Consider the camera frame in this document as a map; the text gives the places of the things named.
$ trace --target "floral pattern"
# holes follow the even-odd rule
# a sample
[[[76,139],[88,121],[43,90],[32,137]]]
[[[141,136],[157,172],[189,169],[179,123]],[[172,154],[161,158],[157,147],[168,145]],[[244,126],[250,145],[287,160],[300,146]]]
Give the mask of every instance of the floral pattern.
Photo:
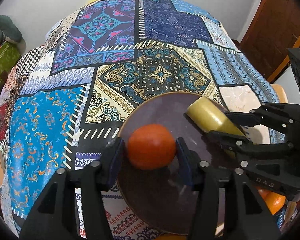
[[[249,83],[259,99],[276,101],[221,23],[181,0],[95,1],[53,27],[41,57],[42,48],[22,58],[18,66],[23,67],[16,69],[16,80],[11,74],[6,85],[11,88],[1,98],[2,103],[8,99],[7,130],[0,141],[8,159],[3,210],[18,232],[53,172],[66,164],[80,169],[100,158],[99,149],[111,144],[129,114],[153,96],[188,91],[222,104],[219,90],[226,93],[216,81]],[[30,63],[30,72],[25,71]],[[229,109],[237,103],[226,102]],[[11,146],[5,147],[9,134]],[[69,134],[72,146],[65,141]],[[279,137],[274,130],[270,135],[271,142]],[[93,136],[97,145],[88,143]],[[75,158],[68,155],[71,161],[65,162],[68,147]],[[78,231],[85,237],[81,190],[75,193]],[[153,240],[161,234],[133,213],[116,184],[102,197],[115,240]]]
[[[138,47],[137,62],[99,67],[86,122],[123,122],[144,101],[172,91],[199,93],[221,104],[202,51],[193,50],[148,41]]]
[[[67,124],[78,93],[80,87],[38,92],[16,102],[7,166],[12,208],[20,214],[28,215],[55,170],[64,166]]]

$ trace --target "tablecloth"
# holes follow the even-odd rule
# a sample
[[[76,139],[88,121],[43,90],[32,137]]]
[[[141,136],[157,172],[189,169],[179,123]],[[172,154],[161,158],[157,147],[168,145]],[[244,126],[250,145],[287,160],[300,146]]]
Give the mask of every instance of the tablecloth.
[[[2,211],[16,234],[55,170],[98,160],[149,98],[187,91],[241,112],[278,102],[222,24],[182,0],[98,0],[46,37],[13,68],[0,97]],[[244,130],[255,143],[282,141],[262,125]],[[102,195],[115,240],[160,234],[131,211],[116,184]],[[80,189],[76,199],[85,237]]]

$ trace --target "orange fruit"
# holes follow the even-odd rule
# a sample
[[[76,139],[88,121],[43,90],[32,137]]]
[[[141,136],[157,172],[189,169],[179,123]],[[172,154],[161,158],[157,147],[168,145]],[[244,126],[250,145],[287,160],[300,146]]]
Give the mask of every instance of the orange fruit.
[[[172,134],[160,124],[142,126],[128,139],[128,159],[141,170],[162,168],[172,162],[175,153],[176,143]]]
[[[256,189],[258,190],[258,192],[261,195],[261,197],[263,198],[263,200],[265,200],[267,195],[271,192],[270,190],[266,190],[261,187],[256,187]]]
[[[265,199],[265,202],[271,212],[271,214],[276,214],[280,208],[283,207],[286,201],[286,197],[275,192],[270,192]]]

